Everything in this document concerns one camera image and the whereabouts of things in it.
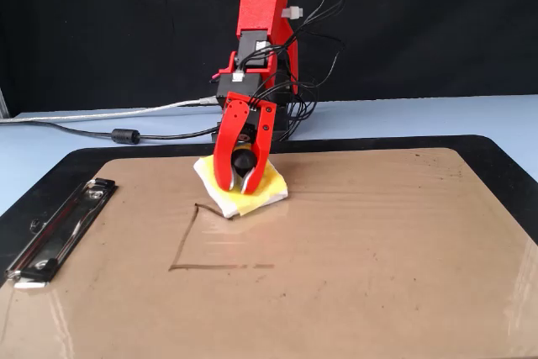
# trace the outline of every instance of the white connector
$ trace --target white connector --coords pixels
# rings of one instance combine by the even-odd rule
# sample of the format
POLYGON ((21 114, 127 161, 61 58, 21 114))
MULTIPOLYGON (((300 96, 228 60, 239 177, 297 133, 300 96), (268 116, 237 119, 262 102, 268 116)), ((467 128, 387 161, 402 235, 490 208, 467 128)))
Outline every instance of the white connector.
POLYGON ((282 9, 282 18, 289 18, 290 20, 297 20, 303 17, 303 9, 299 6, 290 6, 289 8, 282 9))
POLYGON ((243 82, 243 78, 245 78, 243 71, 234 71, 232 73, 232 82, 243 82))

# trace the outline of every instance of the red bracket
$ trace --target red bracket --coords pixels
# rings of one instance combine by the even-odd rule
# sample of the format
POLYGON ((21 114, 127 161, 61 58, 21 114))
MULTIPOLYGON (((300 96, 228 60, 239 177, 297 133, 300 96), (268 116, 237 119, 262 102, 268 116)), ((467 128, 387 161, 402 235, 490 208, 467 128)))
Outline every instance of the red bracket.
MULTIPOLYGON (((219 187, 229 191, 234 187, 235 174, 231 155, 237 145, 240 132, 251 113, 248 102, 251 97, 229 92, 223 108, 219 136, 214 149, 214 175, 219 187)), ((241 193, 250 194, 256 190, 266 168, 267 157, 271 150, 272 130, 275 122, 276 104, 265 100, 256 102, 260 118, 256 128, 256 140, 251 150, 256 156, 255 167, 245 175, 241 193)))

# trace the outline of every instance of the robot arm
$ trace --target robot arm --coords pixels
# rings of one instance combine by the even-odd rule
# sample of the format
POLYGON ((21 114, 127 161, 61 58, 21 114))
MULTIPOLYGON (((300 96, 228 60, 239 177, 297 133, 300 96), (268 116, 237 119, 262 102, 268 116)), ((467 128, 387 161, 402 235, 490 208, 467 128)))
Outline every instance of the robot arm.
POLYGON ((256 190, 265 170, 273 133, 279 133, 274 130, 275 125, 287 125, 286 98, 267 101, 252 96, 264 87, 273 87, 277 71, 291 73, 291 78, 297 80, 297 42, 290 44, 285 56, 266 53, 247 58, 252 52, 268 45, 284 44, 290 38, 293 31, 283 17, 289 14, 286 4, 287 0, 240 0, 236 33, 239 47, 232 52, 228 67, 219 70, 217 91, 223 115, 214 148, 214 175, 226 191, 234 186, 235 170, 239 166, 245 170, 241 192, 249 194, 256 190), (250 151, 244 149, 243 156, 234 154, 238 142, 250 144, 250 151))

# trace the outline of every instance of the black backdrop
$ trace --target black backdrop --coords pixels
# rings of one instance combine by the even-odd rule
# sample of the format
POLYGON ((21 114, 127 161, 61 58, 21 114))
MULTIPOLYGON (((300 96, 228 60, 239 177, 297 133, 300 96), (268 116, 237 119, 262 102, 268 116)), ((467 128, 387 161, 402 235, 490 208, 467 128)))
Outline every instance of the black backdrop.
MULTIPOLYGON (((0 88, 12 113, 213 94, 238 1, 0 0, 0 88)), ((538 0, 347 0, 319 31, 347 43, 324 100, 537 92, 538 0)), ((301 75, 322 77, 336 49, 301 39, 301 75)))

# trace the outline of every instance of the metal clip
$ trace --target metal clip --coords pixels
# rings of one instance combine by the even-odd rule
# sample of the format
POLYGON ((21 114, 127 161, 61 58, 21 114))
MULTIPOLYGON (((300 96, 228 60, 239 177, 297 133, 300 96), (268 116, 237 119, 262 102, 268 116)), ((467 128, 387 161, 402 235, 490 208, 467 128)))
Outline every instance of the metal clip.
POLYGON ((81 184, 43 225, 30 224, 35 237, 5 272, 16 288, 46 286, 118 188, 96 178, 81 184))

